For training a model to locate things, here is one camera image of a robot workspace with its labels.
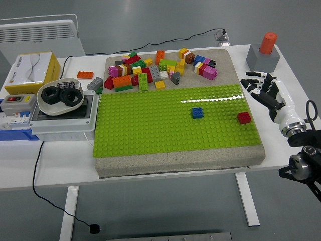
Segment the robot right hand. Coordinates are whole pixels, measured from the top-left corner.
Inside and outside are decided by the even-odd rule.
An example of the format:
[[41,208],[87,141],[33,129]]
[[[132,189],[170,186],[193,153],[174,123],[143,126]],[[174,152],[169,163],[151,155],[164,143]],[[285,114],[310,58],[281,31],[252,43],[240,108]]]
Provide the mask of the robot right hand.
[[280,132],[286,136],[292,129],[306,129],[304,120],[296,113],[295,105],[284,83],[265,72],[246,72],[256,79],[241,79],[245,90],[259,103],[269,109],[269,116],[279,124]]

